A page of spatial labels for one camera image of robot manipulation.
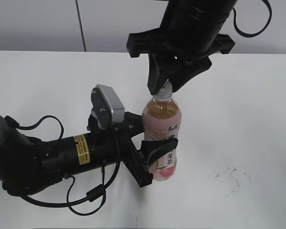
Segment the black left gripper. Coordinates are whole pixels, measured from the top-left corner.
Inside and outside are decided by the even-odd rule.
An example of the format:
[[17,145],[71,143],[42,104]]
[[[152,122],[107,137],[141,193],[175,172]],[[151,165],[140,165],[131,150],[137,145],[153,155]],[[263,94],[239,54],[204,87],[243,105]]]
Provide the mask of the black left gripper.
[[123,162],[139,187],[152,183],[153,176],[148,169],[166,153],[177,148],[178,139],[142,141],[140,153],[132,142],[132,137],[144,132],[142,116],[125,112],[123,122],[101,130],[90,114],[87,129],[91,169],[99,168],[104,162],[110,165]]

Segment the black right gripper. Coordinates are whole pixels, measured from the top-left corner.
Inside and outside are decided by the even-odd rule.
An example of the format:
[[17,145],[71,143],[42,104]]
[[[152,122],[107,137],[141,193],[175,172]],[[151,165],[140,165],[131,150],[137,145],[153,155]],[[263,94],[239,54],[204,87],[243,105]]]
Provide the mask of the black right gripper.
[[195,76],[210,69],[210,55],[217,52],[228,54],[234,45],[235,42],[226,34],[216,35],[210,43],[207,36],[202,42],[189,40],[187,43],[187,39],[180,34],[173,40],[157,28],[129,34],[126,47],[132,58],[148,54],[147,87],[150,94],[155,95],[167,80],[173,86],[173,93],[177,92]]

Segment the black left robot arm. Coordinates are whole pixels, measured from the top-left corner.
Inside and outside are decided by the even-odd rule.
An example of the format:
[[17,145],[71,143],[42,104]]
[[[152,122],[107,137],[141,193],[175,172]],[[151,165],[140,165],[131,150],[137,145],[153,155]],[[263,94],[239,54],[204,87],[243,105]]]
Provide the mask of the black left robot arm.
[[170,137],[142,141],[137,149],[132,138],[143,132],[140,115],[127,112],[124,121],[101,130],[94,117],[82,135],[42,141],[26,136],[9,116],[0,116],[0,181],[10,195],[34,195],[62,181],[66,175],[123,162],[140,187],[150,185],[151,165],[177,147]]

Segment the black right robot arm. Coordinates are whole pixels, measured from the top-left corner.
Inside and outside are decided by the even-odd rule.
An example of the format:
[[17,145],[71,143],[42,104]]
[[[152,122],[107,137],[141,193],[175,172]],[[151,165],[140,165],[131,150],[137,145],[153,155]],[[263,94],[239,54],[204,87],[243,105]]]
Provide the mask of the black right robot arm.
[[159,28],[129,34],[129,55],[137,58],[148,54],[147,87],[151,95],[166,81],[177,92],[210,69],[210,55],[232,50],[235,42],[219,31],[235,4],[234,0],[170,0]]

